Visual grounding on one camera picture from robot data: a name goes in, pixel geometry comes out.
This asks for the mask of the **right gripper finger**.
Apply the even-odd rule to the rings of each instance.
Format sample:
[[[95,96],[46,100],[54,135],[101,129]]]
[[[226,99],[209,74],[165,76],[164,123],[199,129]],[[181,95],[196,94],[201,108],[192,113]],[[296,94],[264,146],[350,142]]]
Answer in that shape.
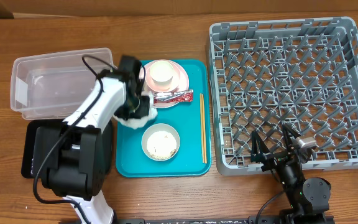
[[[252,156],[268,154],[270,152],[269,148],[265,145],[264,141],[256,131],[251,132],[251,141],[252,141],[252,149],[251,149]]]
[[[300,137],[300,134],[288,124],[282,125],[282,133],[286,150],[288,152],[297,152],[300,147],[294,144],[292,139]]]

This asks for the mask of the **white napkin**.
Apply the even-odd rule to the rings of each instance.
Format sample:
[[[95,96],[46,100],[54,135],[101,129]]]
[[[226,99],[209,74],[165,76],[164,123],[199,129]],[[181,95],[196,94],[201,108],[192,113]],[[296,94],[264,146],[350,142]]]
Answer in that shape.
[[[154,108],[154,95],[151,91],[142,92],[142,96],[148,96],[149,97],[149,114],[147,116],[141,117],[141,118],[129,118],[127,120],[124,120],[122,118],[118,118],[116,115],[113,115],[112,117],[123,126],[126,126],[128,128],[132,129],[138,129],[144,127],[149,121],[155,119],[158,115],[157,109]]]

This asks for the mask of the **grey bowl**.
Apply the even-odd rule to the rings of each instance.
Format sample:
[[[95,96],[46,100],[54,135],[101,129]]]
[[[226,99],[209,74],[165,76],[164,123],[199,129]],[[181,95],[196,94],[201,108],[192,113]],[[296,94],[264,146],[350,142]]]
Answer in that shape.
[[[150,135],[156,131],[168,131],[169,133],[172,133],[173,136],[175,137],[175,139],[177,140],[177,143],[178,143],[178,146],[177,146],[177,151],[176,153],[178,152],[179,148],[180,148],[180,137],[179,137],[179,134],[178,132],[176,131],[175,128],[173,128],[172,126],[168,125],[168,124],[163,124],[163,123],[159,123],[159,124],[153,124],[151,125],[149,128],[147,128],[145,130],[145,132],[143,133],[143,136],[142,136],[142,140],[141,140],[141,146],[142,146],[142,150],[144,152],[144,154],[149,157],[150,159],[154,160],[154,161],[160,161],[160,160],[156,160],[154,158],[152,158],[150,156],[150,154],[147,152],[146,150],[146,144],[147,144],[147,140],[148,138],[150,137]]]

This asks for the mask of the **white rice pile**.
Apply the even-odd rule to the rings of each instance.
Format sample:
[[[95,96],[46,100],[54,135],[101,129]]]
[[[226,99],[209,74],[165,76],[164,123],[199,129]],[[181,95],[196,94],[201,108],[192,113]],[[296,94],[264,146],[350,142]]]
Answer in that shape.
[[[147,140],[146,150],[156,160],[171,158],[177,151],[177,140],[168,131],[156,131]]]

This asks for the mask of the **red snack wrapper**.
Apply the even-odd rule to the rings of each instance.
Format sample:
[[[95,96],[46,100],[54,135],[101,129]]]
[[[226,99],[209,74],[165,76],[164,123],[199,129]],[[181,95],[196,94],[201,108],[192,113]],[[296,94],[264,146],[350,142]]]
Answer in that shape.
[[[193,90],[154,93],[154,103],[192,102]]]

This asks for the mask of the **wooden chopstick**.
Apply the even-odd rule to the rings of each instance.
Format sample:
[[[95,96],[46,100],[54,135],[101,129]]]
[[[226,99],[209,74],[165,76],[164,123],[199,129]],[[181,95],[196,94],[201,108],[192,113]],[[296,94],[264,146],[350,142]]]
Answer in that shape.
[[[204,96],[200,93],[200,121],[201,121],[201,155],[203,164],[206,163],[205,159],[205,129],[204,129]]]
[[[203,154],[203,163],[207,163],[206,157],[206,130],[205,130],[205,110],[204,110],[204,95],[200,93],[200,113],[201,113],[201,132],[202,132],[202,154]]]

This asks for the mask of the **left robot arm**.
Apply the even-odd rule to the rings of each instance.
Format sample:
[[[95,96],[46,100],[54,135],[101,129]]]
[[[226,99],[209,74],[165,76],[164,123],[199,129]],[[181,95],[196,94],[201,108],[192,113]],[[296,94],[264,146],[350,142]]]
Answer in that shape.
[[[68,203],[82,223],[116,221],[102,192],[111,169],[111,121],[137,129],[156,117],[152,96],[142,94],[144,70],[135,63],[95,73],[94,90],[73,114],[37,128],[32,190],[40,203]]]

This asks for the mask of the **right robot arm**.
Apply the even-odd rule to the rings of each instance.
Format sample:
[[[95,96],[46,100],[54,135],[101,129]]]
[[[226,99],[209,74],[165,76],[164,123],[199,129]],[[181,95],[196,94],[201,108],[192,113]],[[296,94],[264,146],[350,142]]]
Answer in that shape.
[[[283,190],[269,199],[249,223],[334,223],[333,217],[324,213],[329,210],[331,184],[323,178],[307,179],[303,164],[307,163],[315,148],[316,140],[302,136],[289,125],[282,126],[285,150],[271,152],[256,131],[251,133],[250,160],[261,163],[262,171],[269,171],[279,181]],[[285,194],[290,203],[276,216],[263,216],[263,210],[276,198]]]

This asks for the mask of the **grey dishwasher rack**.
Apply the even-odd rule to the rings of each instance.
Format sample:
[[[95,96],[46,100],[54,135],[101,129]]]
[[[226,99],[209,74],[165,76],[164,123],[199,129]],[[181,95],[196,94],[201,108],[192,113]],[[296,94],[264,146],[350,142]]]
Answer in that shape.
[[[304,169],[358,169],[358,29],[350,17],[220,22],[209,28],[217,170],[260,174],[253,131],[284,150],[281,126],[316,139]]]

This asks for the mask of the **pink bowl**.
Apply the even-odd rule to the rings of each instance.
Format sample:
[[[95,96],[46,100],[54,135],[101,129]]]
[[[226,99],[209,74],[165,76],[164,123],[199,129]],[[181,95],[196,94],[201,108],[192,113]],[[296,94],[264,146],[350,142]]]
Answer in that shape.
[[[152,80],[152,78],[150,76],[150,67],[156,61],[159,61],[159,60],[151,61],[145,66],[145,68],[146,68],[145,81],[146,81],[147,86],[151,90],[156,91],[156,92],[173,91],[179,85],[179,81],[180,81],[180,70],[179,70],[179,68],[170,60],[162,60],[162,61],[169,62],[173,66],[174,74],[173,74],[172,82],[169,85],[160,86],[160,85],[157,85],[156,83],[154,83],[154,81]]]

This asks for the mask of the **cream paper cup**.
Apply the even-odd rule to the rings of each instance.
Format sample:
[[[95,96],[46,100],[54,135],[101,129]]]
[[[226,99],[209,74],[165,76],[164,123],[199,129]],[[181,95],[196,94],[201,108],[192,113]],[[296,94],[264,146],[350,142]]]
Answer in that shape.
[[[174,74],[173,66],[167,61],[156,61],[150,67],[150,76],[160,86],[169,85]]]

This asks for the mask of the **teal serving tray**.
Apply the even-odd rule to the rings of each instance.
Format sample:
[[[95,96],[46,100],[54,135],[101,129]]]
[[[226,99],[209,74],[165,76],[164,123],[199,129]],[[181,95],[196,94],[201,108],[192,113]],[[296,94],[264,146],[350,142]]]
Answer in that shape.
[[[209,121],[208,74],[205,65],[195,59],[175,60],[190,79],[193,101],[159,109],[153,121],[143,128],[117,125],[116,169],[124,177],[174,177],[203,175],[211,167],[211,130]],[[201,146],[200,94],[204,96],[206,157],[203,163]],[[173,158],[155,161],[142,150],[142,136],[153,124],[168,124],[179,134],[180,147]]]

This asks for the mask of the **clear plastic bin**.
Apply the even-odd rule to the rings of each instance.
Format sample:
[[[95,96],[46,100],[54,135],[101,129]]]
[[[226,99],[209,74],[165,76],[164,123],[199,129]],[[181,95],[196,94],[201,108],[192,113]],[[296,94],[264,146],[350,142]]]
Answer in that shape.
[[[95,76],[82,61],[92,55],[113,64],[108,48],[17,58],[12,67],[10,107],[26,120],[65,118],[91,93]]]

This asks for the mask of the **black plastic tray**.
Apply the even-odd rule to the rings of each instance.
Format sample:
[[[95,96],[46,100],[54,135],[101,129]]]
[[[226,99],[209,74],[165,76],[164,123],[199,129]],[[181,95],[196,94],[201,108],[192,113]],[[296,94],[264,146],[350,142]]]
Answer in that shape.
[[[34,168],[33,168],[33,158],[34,158],[34,144],[35,144],[35,135],[36,130],[41,126],[46,125],[60,125],[63,119],[36,119],[31,121],[27,125],[25,144],[24,144],[24,153],[22,158],[22,167],[21,175],[26,179],[33,179],[35,177]],[[112,121],[109,121],[108,125],[102,133],[103,140],[103,149],[104,149],[104,160],[106,163],[106,174],[109,174],[111,171],[112,164],[112,144],[113,144],[113,134],[114,128]]]

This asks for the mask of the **cardboard box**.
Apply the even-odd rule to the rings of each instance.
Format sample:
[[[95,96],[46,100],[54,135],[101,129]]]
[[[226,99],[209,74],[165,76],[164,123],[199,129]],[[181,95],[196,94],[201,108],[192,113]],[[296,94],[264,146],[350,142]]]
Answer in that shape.
[[[358,0],[0,0],[0,17],[358,11]]]

